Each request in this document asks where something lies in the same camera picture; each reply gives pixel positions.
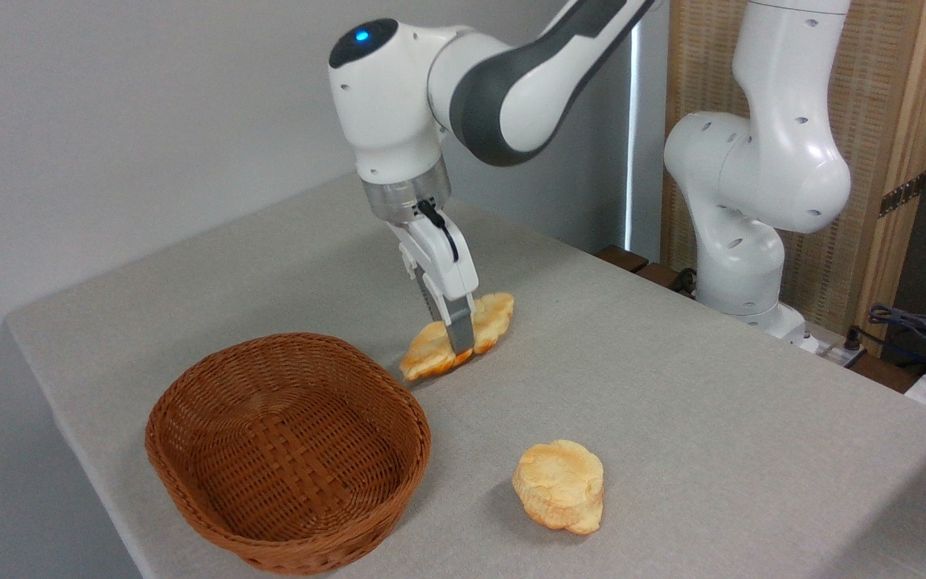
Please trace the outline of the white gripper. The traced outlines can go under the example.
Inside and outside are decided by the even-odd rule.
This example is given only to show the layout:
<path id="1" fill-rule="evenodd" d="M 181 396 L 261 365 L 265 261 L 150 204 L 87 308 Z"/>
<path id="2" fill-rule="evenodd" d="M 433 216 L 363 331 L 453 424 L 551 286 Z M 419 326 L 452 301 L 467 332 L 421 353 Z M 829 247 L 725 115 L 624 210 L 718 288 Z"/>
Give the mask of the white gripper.
<path id="1" fill-rule="evenodd" d="M 474 348 L 473 304 L 477 268 L 459 227 L 440 209 L 388 227 L 396 234 L 408 271 L 415 276 L 434 322 L 443 322 L 455 355 Z M 440 302 L 445 311 L 441 312 Z"/>

